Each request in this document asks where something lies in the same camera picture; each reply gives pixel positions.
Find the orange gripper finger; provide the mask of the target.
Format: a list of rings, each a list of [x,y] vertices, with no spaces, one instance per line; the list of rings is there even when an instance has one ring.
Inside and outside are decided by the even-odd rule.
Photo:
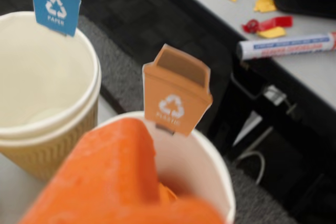
[[[124,118],[88,132],[21,223],[223,223],[197,198],[160,199],[153,139]]]

